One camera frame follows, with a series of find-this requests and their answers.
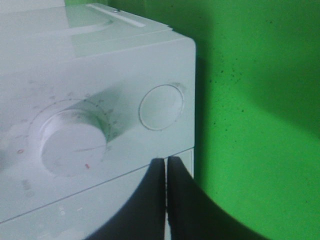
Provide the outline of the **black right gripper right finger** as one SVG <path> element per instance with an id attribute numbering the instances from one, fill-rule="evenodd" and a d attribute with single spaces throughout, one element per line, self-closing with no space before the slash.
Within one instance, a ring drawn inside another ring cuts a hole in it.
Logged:
<path id="1" fill-rule="evenodd" d="M 178 156 L 167 160 L 167 212 L 173 240 L 266 240 L 220 208 Z"/>

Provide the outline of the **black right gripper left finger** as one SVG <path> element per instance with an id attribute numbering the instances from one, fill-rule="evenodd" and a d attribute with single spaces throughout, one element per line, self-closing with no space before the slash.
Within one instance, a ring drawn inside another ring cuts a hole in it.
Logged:
<path id="1" fill-rule="evenodd" d="M 120 210 L 88 240 L 163 240 L 166 225 L 165 162 L 154 158 Z"/>

